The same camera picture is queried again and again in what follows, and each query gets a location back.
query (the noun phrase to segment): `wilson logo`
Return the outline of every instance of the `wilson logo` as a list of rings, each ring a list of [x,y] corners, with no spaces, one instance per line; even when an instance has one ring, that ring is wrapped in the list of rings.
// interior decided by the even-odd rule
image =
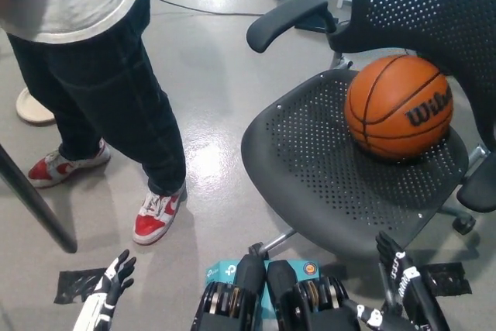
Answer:
[[[428,122],[429,119],[437,116],[452,100],[453,93],[451,92],[451,88],[448,86],[446,93],[442,94],[436,92],[427,102],[423,102],[416,108],[408,110],[405,115],[412,126],[418,127],[423,123]]]

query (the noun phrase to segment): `chair armrest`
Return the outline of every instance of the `chair armrest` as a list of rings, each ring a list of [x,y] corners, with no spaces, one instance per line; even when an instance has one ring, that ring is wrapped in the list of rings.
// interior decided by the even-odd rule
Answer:
[[[475,212],[496,210],[496,153],[490,153],[465,181],[456,197],[462,205]]]
[[[282,33],[309,16],[320,16],[328,33],[336,31],[334,17],[327,9],[327,0],[290,0],[272,9],[255,21],[246,32],[252,50],[263,53]]]

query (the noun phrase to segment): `red and white sneaker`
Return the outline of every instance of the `red and white sneaker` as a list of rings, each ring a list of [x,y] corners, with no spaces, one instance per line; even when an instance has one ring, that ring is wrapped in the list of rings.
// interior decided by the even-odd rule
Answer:
[[[170,197],[148,191],[134,223],[133,240],[136,243],[148,246],[164,236],[176,217],[184,190],[183,184],[181,189]]]
[[[76,170],[107,163],[110,157],[109,147],[103,140],[100,141],[100,151],[91,159],[67,160],[60,155],[59,150],[55,150],[29,170],[28,179],[35,188],[49,188],[61,183]]]

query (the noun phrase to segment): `basketball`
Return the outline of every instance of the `basketball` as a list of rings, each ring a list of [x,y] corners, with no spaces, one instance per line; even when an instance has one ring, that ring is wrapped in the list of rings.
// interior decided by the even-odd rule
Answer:
[[[351,82],[344,116],[352,137],[379,157],[417,157],[446,135],[453,94],[439,69],[417,56],[383,57]]]

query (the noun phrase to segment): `white robotic hand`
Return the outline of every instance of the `white robotic hand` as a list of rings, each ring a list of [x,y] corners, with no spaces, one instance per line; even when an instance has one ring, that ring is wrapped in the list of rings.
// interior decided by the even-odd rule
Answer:
[[[125,250],[107,268],[93,293],[84,302],[73,331],[110,330],[117,301],[134,282],[132,278],[127,278],[134,272],[136,258],[127,260],[128,257],[129,250]]]

